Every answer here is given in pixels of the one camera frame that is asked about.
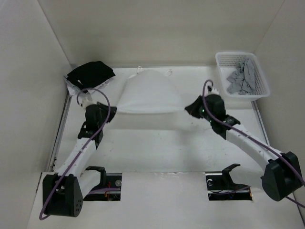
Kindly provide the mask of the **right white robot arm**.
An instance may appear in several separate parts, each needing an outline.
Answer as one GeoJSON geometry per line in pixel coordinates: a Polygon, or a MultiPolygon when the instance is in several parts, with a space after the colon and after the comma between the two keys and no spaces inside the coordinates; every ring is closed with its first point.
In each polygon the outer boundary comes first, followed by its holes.
{"type": "Polygon", "coordinates": [[[282,153],[253,136],[239,120],[226,113],[221,96],[198,96],[185,110],[195,118],[208,121],[216,134],[244,151],[263,171],[257,178],[233,172],[223,174],[221,183],[225,188],[250,185],[263,190],[272,200],[280,201],[305,185],[297,156],[292,152],[282,153]]]}

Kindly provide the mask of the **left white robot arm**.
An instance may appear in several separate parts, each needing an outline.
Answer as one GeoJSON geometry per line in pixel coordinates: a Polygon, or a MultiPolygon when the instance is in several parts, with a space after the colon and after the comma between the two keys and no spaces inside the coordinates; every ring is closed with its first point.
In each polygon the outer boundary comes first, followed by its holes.
{"type": "Polygon", "coordinates": [[[54,174],[46,175],[43,179],[40,220],[51,215],[77,217],[83,199],[92,189],[102,190],[106,187],[105,168],[87,167],[86,163],[102,141],[104,126],[114,118],[116,112],[116,107],[99,102],[86,106],[85,121],[74,149],[54,174]]]}

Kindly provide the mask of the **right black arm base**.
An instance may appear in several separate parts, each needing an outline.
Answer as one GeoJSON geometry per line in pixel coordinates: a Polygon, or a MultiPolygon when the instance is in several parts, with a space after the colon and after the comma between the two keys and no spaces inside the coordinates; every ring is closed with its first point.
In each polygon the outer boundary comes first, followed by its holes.
{"type": "Polygon", "coordinates": [[[238,166],[240,164],[232,164],[222,171],[205,173],[208,199],[210,201],[253,200],[250,187],[234,183],[230,176],[230,172],[238,166]]]}

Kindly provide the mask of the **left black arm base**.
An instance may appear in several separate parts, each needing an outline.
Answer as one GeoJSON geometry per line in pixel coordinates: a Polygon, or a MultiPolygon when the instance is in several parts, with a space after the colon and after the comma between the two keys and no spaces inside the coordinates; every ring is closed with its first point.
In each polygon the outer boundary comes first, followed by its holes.
{"type": "Polygon", "coordinates": [[[89,166],[85,169],[99,173],[99,183],[84,197],[84,201],[120,201],[122,173],[107,173],[104,167],[89,166]]]}

